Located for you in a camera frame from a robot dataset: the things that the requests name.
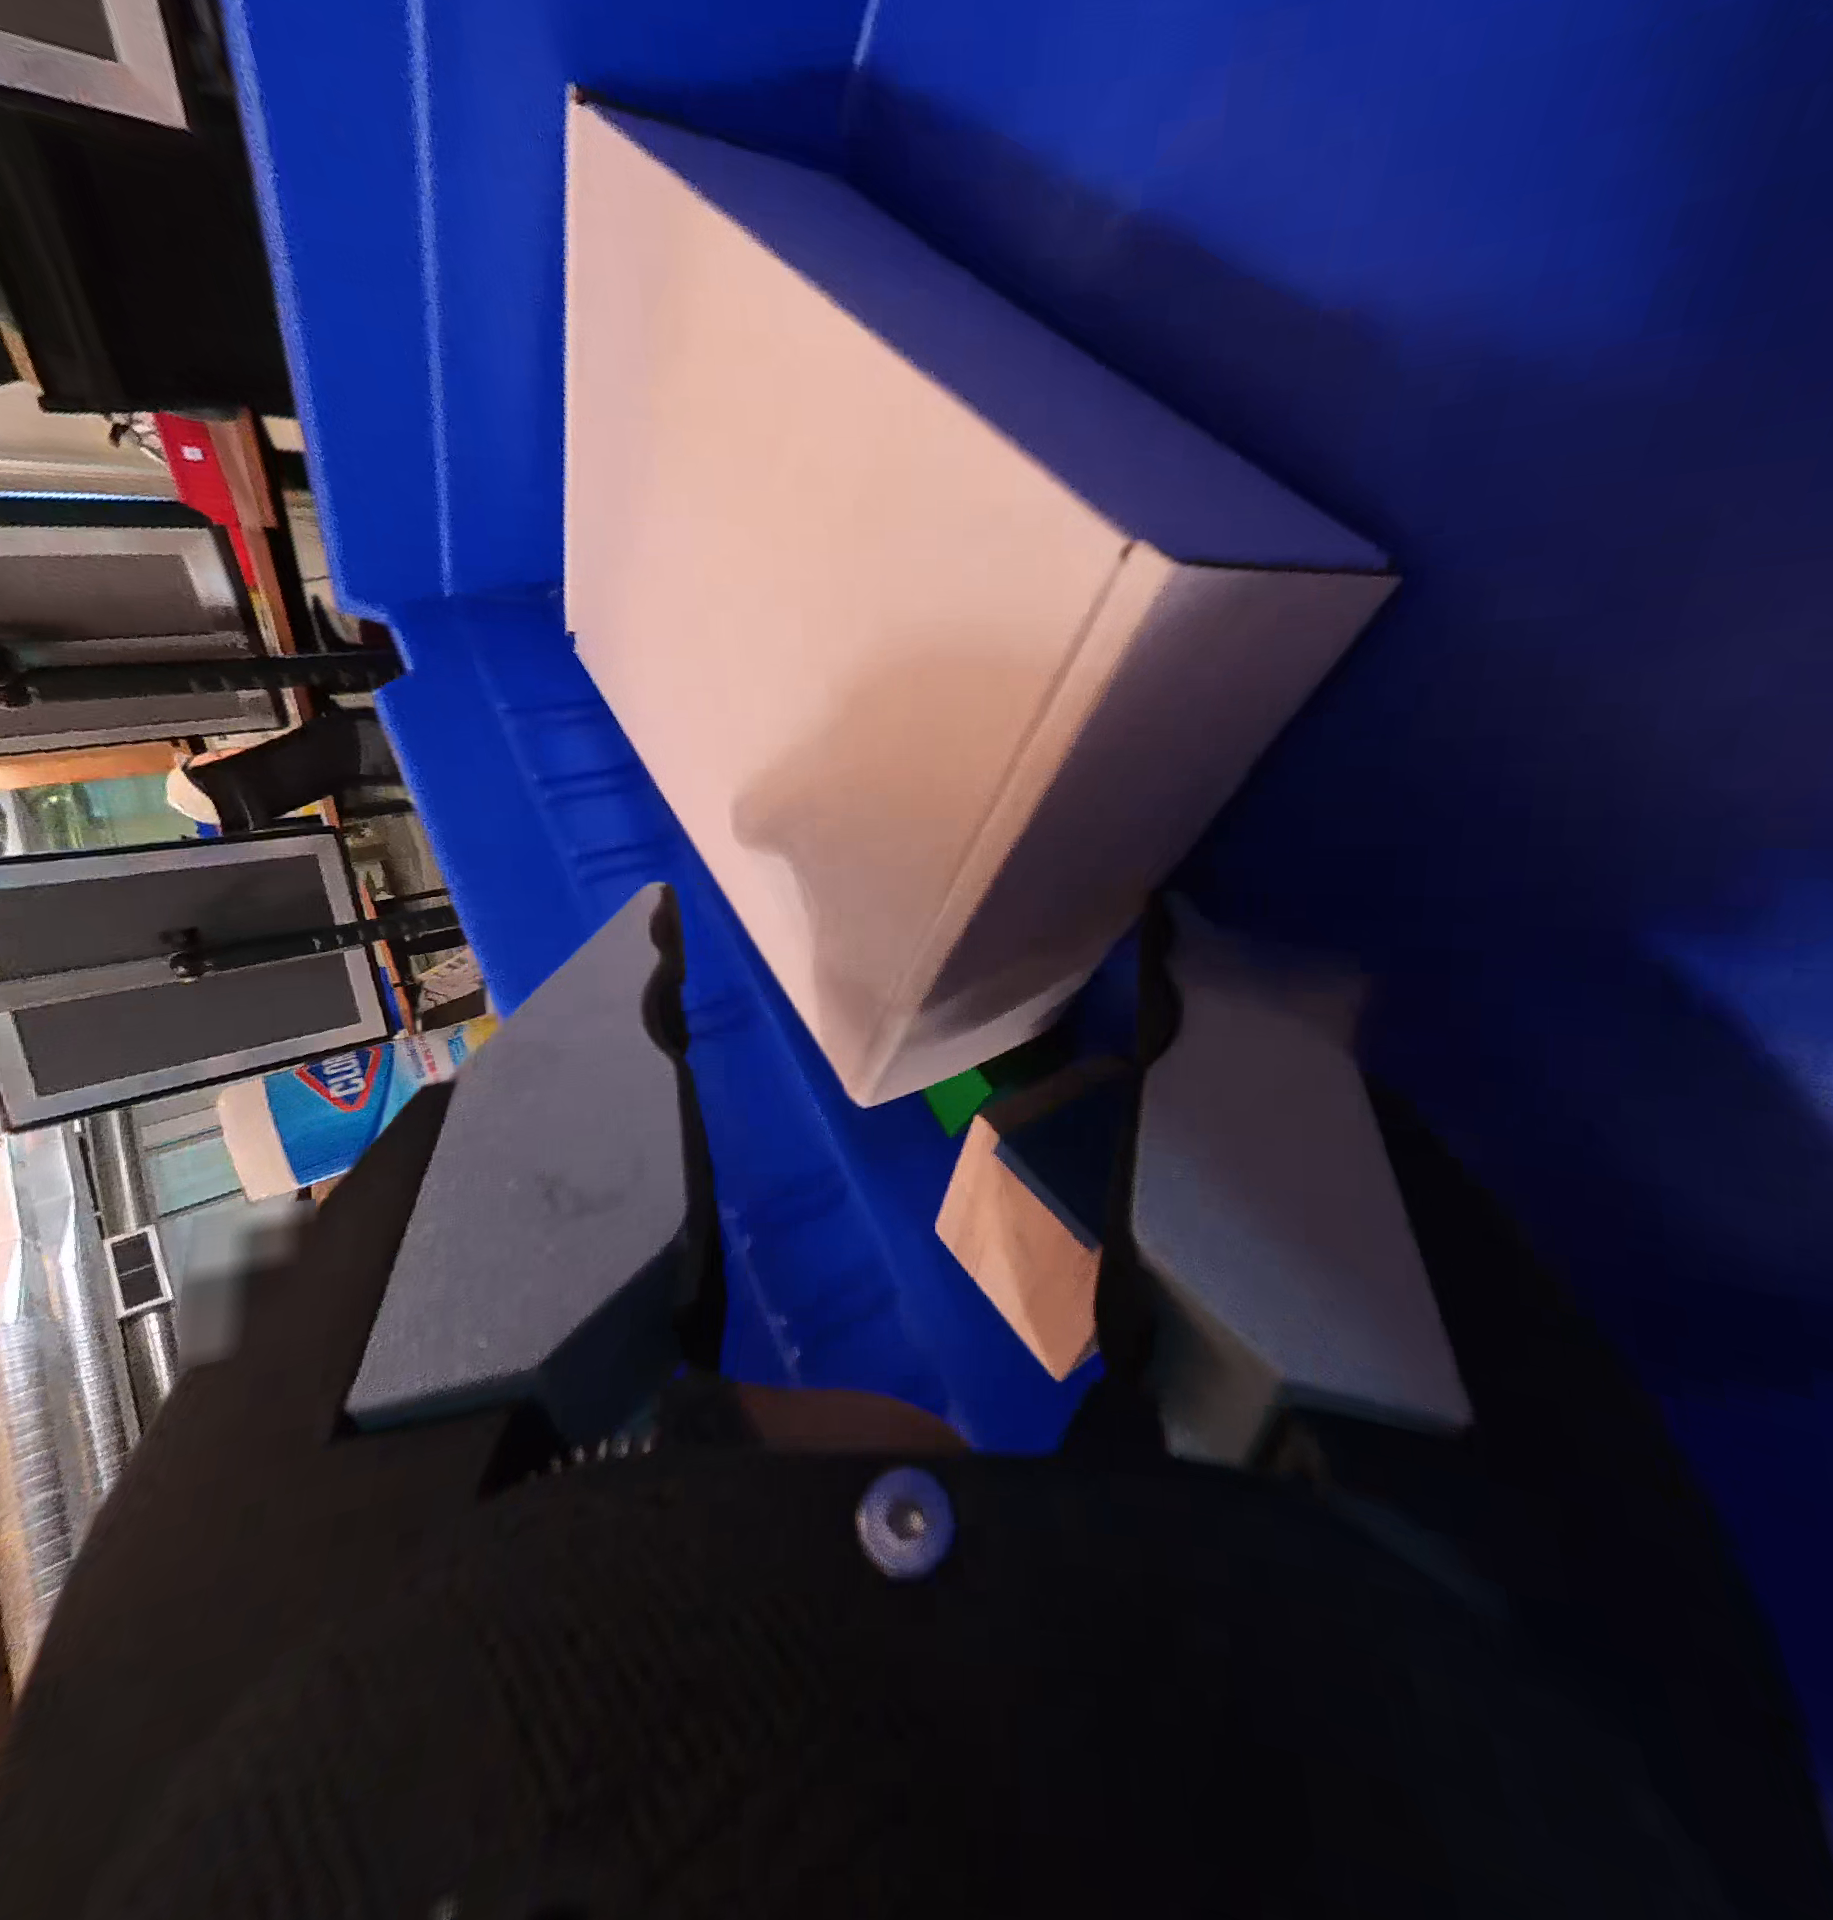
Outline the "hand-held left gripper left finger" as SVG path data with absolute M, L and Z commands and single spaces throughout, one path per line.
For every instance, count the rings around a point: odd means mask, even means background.
M 448 1084 L 344 1410 L 637 1428 L 709 1320 L 711 1152 L 674 888 L 637 890 Z

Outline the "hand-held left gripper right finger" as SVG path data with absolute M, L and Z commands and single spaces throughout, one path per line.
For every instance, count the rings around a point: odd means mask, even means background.
M 1366 988 L 1160 904 L 1127 1236 L 1173 1458 L 1245 1467 L 1294 1411 L 1469 1429 L 1432 1280 L 1357 1061 Z

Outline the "large wooden cube blue face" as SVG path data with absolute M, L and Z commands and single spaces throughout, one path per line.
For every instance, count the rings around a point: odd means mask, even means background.
M 1050 1379 L 1097 1355 L 1096 1297 L 1133 1095 L 1133 1070 L 1113 1057 L 998 1095 L 970 1123 L 935 1219 L 943 1249 Z

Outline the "green wooden cube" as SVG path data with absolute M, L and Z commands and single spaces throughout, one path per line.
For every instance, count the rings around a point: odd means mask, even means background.
M 1025 1091 L 1064 1065 L 1064 1048 L 1050 1040 L 1021 1043 L 924 1088 L 929 1114 L 945 1137 L 959 1137 L 990 1103 Z

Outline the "white cardboard mailer box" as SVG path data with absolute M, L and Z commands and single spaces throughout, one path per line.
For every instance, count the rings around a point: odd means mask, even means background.
M 850 184 L 567 108 L 567 630 L 859 1106 L 1044 1033 L 1397 588 Z

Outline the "blue plastic bin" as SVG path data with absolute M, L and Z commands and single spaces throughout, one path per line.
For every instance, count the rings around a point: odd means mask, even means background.
M 1177 882 L 1587 1310 L 1833 1838 L 1833 4 L 224 4 L 334 585 L 493 994 L 680 839 L 571 661 L 563 115 L 820 163 L 1378 546 Z

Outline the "white wipes canister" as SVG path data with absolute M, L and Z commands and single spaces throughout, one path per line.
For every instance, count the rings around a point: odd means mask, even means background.
M 452 1080 L 500 1023 L 478 1015 L 224 1087 L 218 1132 L 253 1201 L 345 1176 L 423 1091 Z

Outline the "framed monitor on stand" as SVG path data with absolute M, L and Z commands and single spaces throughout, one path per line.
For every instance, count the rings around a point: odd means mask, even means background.
M 227 533 L 174 499 L 0 493 L 0 643 L 33 666 L 260 657 Z M 277 693 L 218 689 L 0 709 L 0 759 L 273 732 Z
M 385 1041 L 366 929 L 328 824 L 0 858 L 3 1128 Z

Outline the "wooden table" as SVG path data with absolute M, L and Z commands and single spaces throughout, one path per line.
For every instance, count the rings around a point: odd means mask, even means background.
M 230 493 L 232 540 L 261 638 L 281 657 L 308 654 L 317 636 L 268 435 L 255 414 L 235 409 L 208 419 L 208 440 Z

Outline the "small red bin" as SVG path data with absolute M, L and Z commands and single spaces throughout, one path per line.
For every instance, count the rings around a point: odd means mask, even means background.
M 215 525 L 233 525 L 235 507 L 226 470 L 206 423 L 175 414 L 157 414 L 164 463 L 171 474 L 179 499 Z

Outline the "dark monitor with pale frame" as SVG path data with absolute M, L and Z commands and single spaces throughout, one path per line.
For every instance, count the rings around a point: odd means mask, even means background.
M 158 1 L 0 1 L 0 89 L 187 130 Z

